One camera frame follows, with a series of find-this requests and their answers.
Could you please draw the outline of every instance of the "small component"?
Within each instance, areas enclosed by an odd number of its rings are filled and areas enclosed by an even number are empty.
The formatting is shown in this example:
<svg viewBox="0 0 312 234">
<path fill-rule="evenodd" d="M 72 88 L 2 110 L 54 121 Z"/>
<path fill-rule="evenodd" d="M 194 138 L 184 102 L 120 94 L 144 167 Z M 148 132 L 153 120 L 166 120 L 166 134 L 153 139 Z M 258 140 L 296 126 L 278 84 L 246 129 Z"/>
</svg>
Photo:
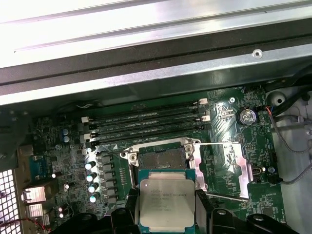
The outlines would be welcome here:
<svg viewBox="0 0 312 234">
<path fill-rule="evenodd" d="M 114 180 L 108 180 L 106 183 L 105 183 L 105 187 L 106 188 L 110 188 L 110 187 L 114 187 L 115 186 L 115 181 Z"/>
<path fill-rule="evenodd" d="M 114 203 L 117 202 L 117 198 L 116 197 L 110 197 L 110 198 L 108 198 L 107 201 L 108 201 L 109 204 L 114 204 Z"/>
<path fill-rule="evenodd" d="M 56 150 L 61 150 L 61 149 L 62 149 L 62 146 L 59 145 L 59 144 L 57 144 L 57 145 L 55 145 L 55 149 L 56 149 Z"/>
<path fill-rule="evenodd" d="M 84 167 L 86 170 L 90 170 L 91 168 L 93 168 L 97 163 L 94 161 L 90 161 L 88 162 Z"/>
<path fill-rule="evenodd" d="M 269 152 L 269 156 L 273 162 L 277 163 L 277 156 L 275 152 Z"/>
<path fill-rule="evenodd" d="M 69 214 L 69 210 L 65 209 L 62 211 L 62 213 L 59 214 L 60 218 L 64 218 L 65 216 L 67 216 Z"/>
<path fill-rule="evenodd" d="M 244 108 L 238 112 L 237 121 L 241 125 L 250 126 L 254 124 L 257 120 L 256 113 L 248 108 Z"/>
<path fill-rule="evenodd" d="M 71 141 L 71 137 L 69 137 L 69 136 L 64 136 L 64 137 L 63 137 L 63 141 L 64 141 L 65 143 L 68 143 L 68 142 Z"/>
<path fill-rule="evenodd" d="M 84 125 L 84 126 L 83 126 L 83 132 L 84 132 L 84 133 L 88 133 L 89 131 L 90 131 L 90 126 L 89 126 L 89 125 Z"/>
<path fill-rule="evenodd" d="M 91 151 L 93 151 L 93 150 L 96 149 L 96 145 L 97 145 L 96 142 L 86 142 L 86 143 L 85 143 L 86 148 L 90 148 Z"/>
<path fill-rule="evenodd" d="M 82 150 L 81 150 L 81 154 L 82 154 L 82 155 L 87 155 L 87 154 L 88 154 L 87 149 L 82 149 Z"/>
<path fill-rule="evenodd" d="M 81 117 L 81 122 L 82 123 L 88 123 L 89 122 L 89 117 Z"/>
<path fill-rule="evenodd" d="M 267 106 L 257 106 L 257 107 L 255 108 L 255 110 L 256 110 L 256 111 L 265 111 L 265 112 L 266 112 L 266 111 L 267 111 L 266 107 L 267 107 Z"/>
<path fill-rule="evenodd" d="M 112 179 L 113 178 L 113 173 L 112 172 L 107 172 L 104 174 L 105 179 Z"/>
<path fill-rule="evenodd" d="M 262 208 L 262 213 L 263 213 L 264 215 L 269 216 L 269 217 L 273 217 L 273 215 L 274 215 L 272 207 L 265 207 L 265 208 Z"/>
<path fill-rule="evenodd" d="M 45 220 L 48 218 L 50 221 L 54 220 L 55 212 L 50 212 L 53 210 L 55 203 L 53 201 L 45 201 L 41 203 L 27 204 L 25 206 L 26 216 L 29 218 L 35 218 L 45 216 Z"/>
<path fill-rule="evenodd" d="M 281 177 L 279 177 L 278 175 L 270 175 L 268 177 L 268 182 L 270 184 L 279 184 L 282 181 L 283 181 L 283 179 Z"/>
<path fill-rule="evenodd" d="M 65 209 L 67 209 L 68 208 L 68 203 L 65 203 L 65 204 L 63 204 L 62 206 L 60 206 L 59 208 L 58 208 L 58 211 L 59 212 L 62 212 L 62 211 L 64 211 Z"/>
<path fill-rule="evenodd" d="M 210 121 L 210 116 L 202 116 L 202 117 L 200 118 L 200 120 L 201 120 L 202 122 Z"/>
<path fill-rule="evenodd" d="M 42 179 L 44 179 L 44 176 L 42 175 L 35 176 L 35 180 L 42 180 Z"/>
<path fill-rule="evenodd" d="M 254 176 L 256 175 L 259 175 L 261 174 L 263 171 L 262 171 L 262 168 L 261 167 L 254 167 L 252 166 L 252 173 Z"/>
<path fill-rule="evenodd" d="M 102 170 L 103 171 L 111 171 L 112 170 L 112 164 L 103 165 Z"/>
<path fill-rule="evenodd" d="M 69 189 L 69 188 L 74 187 L 74 185 L 75 185 L 75 182 L 66 183 L 66 184 L 64 184 L 64 188 Z"/>
<path fill-rule="evenodd" d="M 96 189 L 98 189 L 98 183 L 93 183 L 90 185 L 90 187 L 88 188 L 88 191 L 90 193 L 94 193 L 96 191 Z"/>
<path fill-rule="evenodd" d="M 113 195 L 116 195 L 116 190 L 115 188 L 110 188 L 107 190 L 107 195 L 108 196 L 113 196 Z"/>
<path fill-rule="evenodd" d="M 52 174 L 52 178 L 54 179 L 54 178 L 57 178 L 57 177 L 60 177 L 60 176 L 62 176 L 62 172 L 54 172 L 53 174 Z"/>
<path fill-rule="evenodd" d="M 58 161 L 58 157 L 56 156 L 51 156 L 50 157 L 51 162 L 57 162 Z"/>
<path fill-rule="evenodd" d="M 268 168 L 268 172 L 273 174 L 275 172 L 275 168 L 274 167 L 269 167 Z"/>
<path fill-rule="evenodd" d="M 83 139 L 90 140 L 91 139 L 91 134 L 90 133 L 83 134 Z"/>
<path fill-rule="evenodd" d="M 253 176 L 253 182 L 254 183 L 260 183 L 261 182 L 261 176 L 260 175 L 254 175 Z"/>
<path fill-rule="evenodd" d="M 38 161 L 43 159 L 43 156 L 33 156 L 33 161 Z"/>
<path fill-rule="evenodd" d="M 67 136 L 69 134 L 69 130 L 67 128 L 64 128 L 62 133 L 64 136 Z"/>
<path fill-rule="evenodd" d="M 97 177 L 97 174 L 95 172 L 93 172 L 93 173 L 87 175 L 86 179 L 88 182 L 92 182 L 96 177 Z"/>
<path fill-rule="evenodd" d="M 199 105 L 208 104 L 208 99 L 207 98 L 201 98 L 200 100 L 198 100 L 198 104 Z"/>
<path fill-rule="evenodd" d="M 102 157 L 102 163 L 103 163 L 103 164 L 109 163 L 109 162 L 111 162 L 111 161 L 112 161 L 112 158 L 111 158 L 109 155 L 103 156 L 103 157 Z"/>
<path fill-rule="evenodd" d="M 92 194 L 92 196 L 90 197 L 90 202 L 95 203 L 99 197 L 100 197 L 99 192 Z"/>
<path fill-rule="evenodd" d="M 78 174 L 78 179 L 84 180 L 85 179 L 84 173 Z"/>
<path fill-rule="evenodd" d="M 78 130 L 79 132 L 83 132 L 83 130 L 84 130 L 84 124 L 83 124 L 83 123 L 77 124 L 77 130 Z"/>
<path fill-rule="evenodd" d="M 81 144 L 84 144 L 84 143 L 87 142 L 87 141 L 84 139 L 83 135 L 81 135 L 81 136 L 79 137 L 79 141 L 80 141 Z"/>
</svg>

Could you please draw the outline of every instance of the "chip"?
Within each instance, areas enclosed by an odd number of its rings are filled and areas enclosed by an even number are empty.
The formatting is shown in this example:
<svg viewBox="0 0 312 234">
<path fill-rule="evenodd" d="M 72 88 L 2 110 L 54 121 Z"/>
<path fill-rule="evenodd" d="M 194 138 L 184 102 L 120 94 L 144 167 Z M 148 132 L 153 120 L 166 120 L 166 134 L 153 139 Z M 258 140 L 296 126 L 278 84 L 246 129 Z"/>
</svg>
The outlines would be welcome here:
<svg viewBox="0 0 312 234">
<path fill-rule="evenodd" d="M 113 173 L 111 173 L 111 172 L 105 173 L 104 174 L 104 178 L 105 179 L 112 179 L 113 178 Z"/>
<path fill-rule="evenodd" d="M 112 165 L 111 164 L 103 165 L 102 170 L 103 171 L 111 171 L 112 170 Z"/>
<path fill-rule="evenodd" d="M 104 186 L 106 187 L 106 188 L 110 188 L 110 187 L 114 187 L 114 181 L 113 180 L 109 180 L 109 181 L 107 181 L 106 183 L 104 183 Z"/>
<path fill-rule="evenodd" d="M 108 196 L 112 196 L 112 195 L 115 195 L 115 194 L 116 194 L 116 192 L 115 192 L 114 189 L 108 189 L 108 190 L 107 190 L 107 195 L 108 195 Z"/>
<path fill-rule="evenodd" d="M 273 215 L 274 215 L 272 207 L 262 208 L 262 213 L 264 215 L 269 216 L 269 217 L 273 217 Z"/>
<path fill-rule="evenodd" d="M 110 156 L 104 156 L 102 158 L 102 163 L 109 163 L 111 162 L 112 158 Z"/>
<path fill-rule="evenodd" d="M 107 201 L 108 201 L 109 204 L 116 203 L 117 202 L 117 198 L 116 197 L 110 197 L 110 198 L 108 198 Z"/>
<path fill-rule="evenodd" d="M 64 160 L 62 161 L 62 163 L 63 163 L 64 165 L 68 165 L 68 164 L 69 164 L 69 160 L 68 160 L 68 159 L 64 159 Z"/>
<path fill-rule="evenodd" d="M 195 183 L 189 179 L 144 179 L 140 223 L 150 232 L 183 233 L 195 222 Z"/>
<path fill-rule="evenodd" d="M 84 176 L 83 173 L 80 173 L 80 174 L 78 175 L 78 179 L 80 179 L 80 180 L 85 180 L 86 177 Z"/>
</svg>

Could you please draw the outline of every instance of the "cable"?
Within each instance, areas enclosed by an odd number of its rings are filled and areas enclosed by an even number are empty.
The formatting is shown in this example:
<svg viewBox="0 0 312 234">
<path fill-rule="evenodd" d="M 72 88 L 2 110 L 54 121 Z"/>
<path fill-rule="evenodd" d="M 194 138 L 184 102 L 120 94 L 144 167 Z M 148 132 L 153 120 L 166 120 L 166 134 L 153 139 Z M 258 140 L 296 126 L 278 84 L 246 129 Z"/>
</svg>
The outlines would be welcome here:
<svg viewBox="0 0 312 234">
<path fill-rule="evenodd" d="M 288 98 L 285 102 L 283 102 L 279 106 L 276 106 L 274 110 L 272 111 L 272 116 L 276 117 L 279 114 L 287 111 L 299 98 L 301 98 L 303 95 L 305 95 L 307 92 L 311 90 L 312 90 L 312 86 L 304 87 L 298 93 Z"/>
<path fill-rule="evenodd" d="M 296 83 L 303 78 L 304 76 L 308 75 L 312 72 L 312 64 L 304 67 L 303 69 L 299 70 L 297 73 L 295 73 L 293 76 L 289 78 L 283 78 L 276 81 L 273 81 L 271 83 L 268 83 L 264 86 L 265 92 L 270 92 L 275 89 L 281 89 L 286 87 L 292 87 L 296 85 Z"/>
<path fill-rule="evenodd" d="M 283 116 L 277 116 L 277 117 L 275 117 L 275 118 L 274 118 L 274 121 L 275 121 L 275 123 L 277 123 L 277 122 L 280 122 L 280 121 L 283 121 L 283 120 L 290 119 L 290 120 L 293 121 L 293 122 L 298 122 L 298 118 L 299 118 L 299 117 L 300 117 L 300 116 L 283 115 Z M 311 120 L 311 119 L 304 118 L 304 117 L 302 117 L 302 118 L 303 118 L 303 122 L 302 122 L 302 123 L 304 123 L 304 124 L 312 124 L 312 120 Z"/>
<path fill-rule="evenodd" d="M 50 231 L 51 229 L 50 228 L 46 228 L 44 225 L 42 225 L 41 223 L 37 222 L 36 220 L 34 219 L 30 219 L 30 218 L 19 218 L 19 219 L 15 219 L 15 220 L 11 220 L 11 221 L 8 221 L 8 222 L 5 222 L 5 223 L 2 223 L 0 224 L 0 228 L 3 228 L 5 226 L 9 226 L 13 223 L 16 223 L 16 222 L 21 222 L 21 221 L 30 221 L 34 224 L 36 224 L 37 226 L 40 226 L 43 230 L 47 230 L 47 231 Z"/>
<path fill-rule="evenodd" d="M 79 107 L 79 108 L 82 108 L 82 109 L 87 109 L 87 108 L 93 106 L 93 104 L 85 104 L 84 106 L 76 105 L 76 106 Z"/>
<path fill-rule="evenodd" d="M 305 153 L 306 151 L 312 149 L 312 146 L 310 146 L 309 148 L 307 148 L 307 149 L 305 149 L 305 150 L 303 150 L 303 151 L 293 150 L 293 149 L 287 144 L 286 140 L 285 140 L 285 139 L 283 138 L 283 136 L 281 135 L 281 133 L 280 133 L 280 131 L 279 131 L 277 125 L 276 125 L 276 122 L 275 122 L 275 120 L 274 120 L 274 118 L 273 118 L 273 116 L 272 116 L 272 113 L 271 113 L 270 109 L 269 109 L 268 107 L 266 107 L 266 109 L 267 109 L 267 111 L 269 112 L 270 121 L 271 121 L 271 123 L 272 123 L 272 125 L 273 125 L 273 128 L 274 128 L 275 131 L 276 131 L 276 134 L 277 134 L 278 138 L 284 143 L 284 145 L 286 146 L 286 148 L 287 148 L 290 152 L 292 152 L 292 153 L 294 153 L 294 154 L 303 154 L 303 153 Z"/>
<path fill-rule="evenodd" d="M 310 172 L 312 169 L 312 163 L 306 167 L 306 169 L 304 169 L 304 171 L 298 175 L 295 179 L 291 180 L 291 181 L 281 181 L 280 184 L 295 184 L 296 182 L 298 182 L 299 180 L 301 180 L 308 172 Z"/>
</svg>

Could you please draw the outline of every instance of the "motherboard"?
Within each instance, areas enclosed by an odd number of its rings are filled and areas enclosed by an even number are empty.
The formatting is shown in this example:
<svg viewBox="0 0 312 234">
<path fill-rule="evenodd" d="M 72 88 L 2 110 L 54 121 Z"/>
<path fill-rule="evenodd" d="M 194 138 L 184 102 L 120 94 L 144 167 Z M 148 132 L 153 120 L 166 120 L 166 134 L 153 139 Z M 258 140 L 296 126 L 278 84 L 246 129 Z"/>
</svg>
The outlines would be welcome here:
<svg viewBox="0 0 312 234">
<path fill-rule="evenodd" d="M 235 87 L 33 119 L 32 181 L 58 181 L 54 223 L 123 207 L 142 169 L 195 169 L 196 188 L 241 219 L 286 222 L 261 88 Z"/>
</svg>

